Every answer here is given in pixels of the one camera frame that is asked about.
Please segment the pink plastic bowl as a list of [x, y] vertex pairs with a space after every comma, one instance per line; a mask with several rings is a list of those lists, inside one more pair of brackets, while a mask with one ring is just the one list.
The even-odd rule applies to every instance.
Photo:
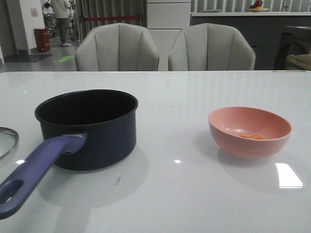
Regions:
[[[247, 159], [262, 159], [278, 153], [289, 140], [293, 128], [283, 117], [258, 108], [230, 106], [212, 111], [209, 128], [215, 142], [224, 151]], [[240, 137], [260, 134], [266, 140]]]

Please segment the orange ham slices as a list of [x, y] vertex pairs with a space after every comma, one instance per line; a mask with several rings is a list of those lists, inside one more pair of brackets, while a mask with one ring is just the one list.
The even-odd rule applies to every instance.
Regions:
[[240, 137], [249, 138], [249, 139], [256, 139], [256, 140], [266, 140], [267, 138], [260, 135], [260, 134], [241, 134]]

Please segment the glass lid blue knob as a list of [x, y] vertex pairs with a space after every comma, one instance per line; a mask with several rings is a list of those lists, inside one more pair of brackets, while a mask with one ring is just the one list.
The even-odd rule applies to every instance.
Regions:
[[19, 141], [18, 133], [6, 127], [0, 128], [0, 159], [4, 159], [17, 146]]

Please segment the left grey upholstered chair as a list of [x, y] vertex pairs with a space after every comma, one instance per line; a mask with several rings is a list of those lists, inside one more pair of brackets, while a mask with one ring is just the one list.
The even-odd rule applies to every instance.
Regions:
[[77, 71], [157, 71], [159, 54], [147, 28], [115, 23], [87, 34], [75, 64]]

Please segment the grey upholstered chair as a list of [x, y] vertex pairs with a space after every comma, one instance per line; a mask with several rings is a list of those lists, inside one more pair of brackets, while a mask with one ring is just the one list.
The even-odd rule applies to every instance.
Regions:
[[115, 23], [87, 34], [75, 64], [77, 71], [157, 71], [159, 54], [147, 28]]
[[168, 70], [253, 70], [255, 60], [254, 50], [238, 29], [203, 23], [178, 33], [168, 55]]

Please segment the right grey upholstered chair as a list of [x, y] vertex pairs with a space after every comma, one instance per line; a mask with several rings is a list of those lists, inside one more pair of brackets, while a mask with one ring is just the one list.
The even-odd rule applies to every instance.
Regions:
[[168, 55], [168, 70], [253, 70], [255, 60], [254, 50], [238, 29], [203, 23], [178, 33]]

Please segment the white cabinet block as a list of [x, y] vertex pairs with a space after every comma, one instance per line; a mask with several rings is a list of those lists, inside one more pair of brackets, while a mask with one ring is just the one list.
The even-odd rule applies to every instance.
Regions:
[[147, 28], [182, 29], [190, 24], [191, 0], [147, 0]]

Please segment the red barrier tape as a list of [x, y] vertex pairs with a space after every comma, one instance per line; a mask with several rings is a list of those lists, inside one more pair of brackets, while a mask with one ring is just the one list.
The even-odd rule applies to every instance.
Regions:
[[140, 20], [140, 15], [120, 17], [84, 17], [84, 21]]

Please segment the dark grey counter cabinet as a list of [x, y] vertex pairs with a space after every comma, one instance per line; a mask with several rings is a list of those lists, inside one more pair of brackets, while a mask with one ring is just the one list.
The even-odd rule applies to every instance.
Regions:
[[256, 70], [273, 70], [280, 35], [286, 26], [311, 26], [307, 12], [192, 13], [190, 25], [214, 23], [238, 29], [256, 53]]

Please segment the red trash bin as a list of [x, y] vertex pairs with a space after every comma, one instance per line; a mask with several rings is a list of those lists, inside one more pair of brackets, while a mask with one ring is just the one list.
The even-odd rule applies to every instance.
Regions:
[[49, 30], [47, 28], [34, 29], [36, 48], [38, 52], [46, 52], [51, 49], [48, 32]]

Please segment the standing person in background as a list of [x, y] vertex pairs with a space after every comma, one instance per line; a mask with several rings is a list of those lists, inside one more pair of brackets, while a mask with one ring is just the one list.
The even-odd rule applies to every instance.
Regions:
[[62, 47], [70, 47], [72, 44], [67, 42], [68, 36], [68, 26], [69, 26], [69, 13], [68, 9], [70, 9], [71, 5], [68, 0], [51, 0], [50, 1], [51, 8], [56, 17], [59, 35], [61, 39]]

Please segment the fruit plate on counter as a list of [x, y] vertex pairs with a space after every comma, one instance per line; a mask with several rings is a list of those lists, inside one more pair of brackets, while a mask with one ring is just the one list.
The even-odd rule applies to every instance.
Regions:
[[269, 10], [270, 10], [269, 8], [265, 8], [263, 6], [263, 1], [262, 0], [254, 1], [251, 5], [249, 5], [245, 9], [246, 12], [267, 12]]

